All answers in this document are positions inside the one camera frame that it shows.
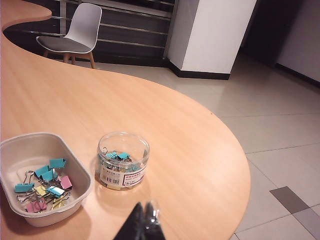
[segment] white plastic container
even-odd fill
[[[67,160],[63,174],[68,175],[72,182],[71,197],[60,208],[39,213],[26,212],[16,199],[15,185],[23,182],[26,171],[36,170],[55,158]],[[15,213],[23,216],[32,226],[45,227],[76,212],[90,193],[93,180],[61,137],[38,132],[13,137],[1,143],[1,184]]]

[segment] white chair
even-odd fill
[[[37,36],[36,41],[45,48],[44,57],[48,53],[63,55],[63,62],[75,64],[76,57],[89,59],[91,67],[96,68],[92,50],[98,38],[98,30],[102,15],[101,7],[91,3],[81,3],[73,15],[69,32],[64,37]]]

